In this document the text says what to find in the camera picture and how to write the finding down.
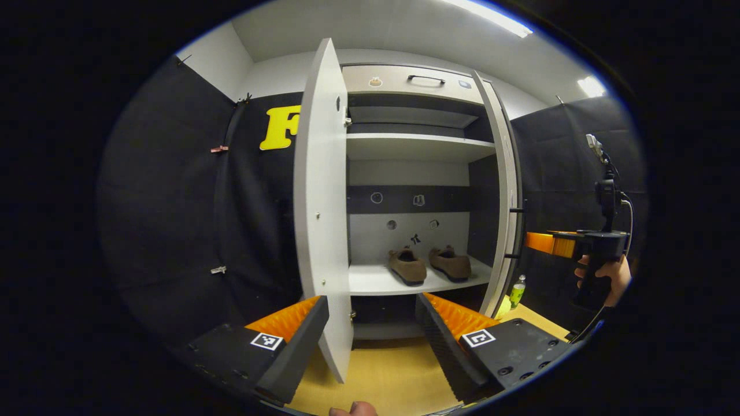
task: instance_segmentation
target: shoe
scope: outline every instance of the shoe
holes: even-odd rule
[[[447,246],[444,250],[431,249],[429,263],[455,283],[467,281],[472,273],[470,258],[467,255],[455,255],[452,246]]]
[[[414,255],[414,252],[404,247],[397,252],[388,252],[388,268],[408,286],[419,286],[426,279],[426,265],[424,260]]]

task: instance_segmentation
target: floor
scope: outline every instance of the floor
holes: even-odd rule
[[[521,318],[565,340],[567,330],[520,304],[501,319]],[[420,416],[461,405],[425,338],[363,341],[349,360],[347,382],[334,380],[318,348],[293,401],[287,406],[324,416],[330,407],[349,410],[352,402],[372,403],[379,415]]]

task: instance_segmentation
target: green bottle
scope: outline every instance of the green bottle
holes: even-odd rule
[[[519,281],[517,281],[514,284],[514,288],[511,289],[511,295],[509,296],[509,300],[511,301],[511,308],[516,309],[517,306],[519,306],[519,301],[522,300],[522,295],[524,295],[524,288],[527,286],[524,283],[524,275],[519,276]]]

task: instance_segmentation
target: cabinet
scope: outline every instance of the cabinet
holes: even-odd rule
[[[298,262],[306,297],[329,299],[320,348],[334,376],[345,379],[355,338],[421,335],[408,308],[418,292],[472,294],[479,311],[492,315],[511,266],[504,254],[514,245],[510,208],[519,190],[508,122],[491,84],[477,73],[430,68],[340,68],[331,39],[324,39],[301,106]],[[491,176],[472,178],[480,171],[474,164],[488,164]],[[471,184],[496,176],[498,200],[481,207]],[[496,219],[498,229],[488,239],[473,238],[471,227],[486,218]],[[386,268],[391,249],[409,245],[428,264],[429,250],[448,244],[471,259],[473,274],[464,283],[428,267],[422,285],[406,286]],[[486,263],[471,250],[493,254]]]

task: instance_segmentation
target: human hand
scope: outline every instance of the human hand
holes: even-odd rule
[[[588,264],[588,256],[584,255],[578,260],[581,264]],[[586,276],[586,269],[576,269],[576,276],[583,279]],[[595,276],[601,278],[603,276],[609,276],[611,278],[611,291],[609,296],[604,301],[604,306],[614,307],[622,295],[625,293],[627,286],[632,280],[632,274],[630,274],[630,265],[627,262],[627,257],[622,255],[619,261],[608,261],[598,269]],[[583,280],[578,281],[577,285],[580,288]]]
[[[349,413],[342,409],[331,408],[329,416],[377,416],[375,408],[366,401],[356,401],[352,404]]]

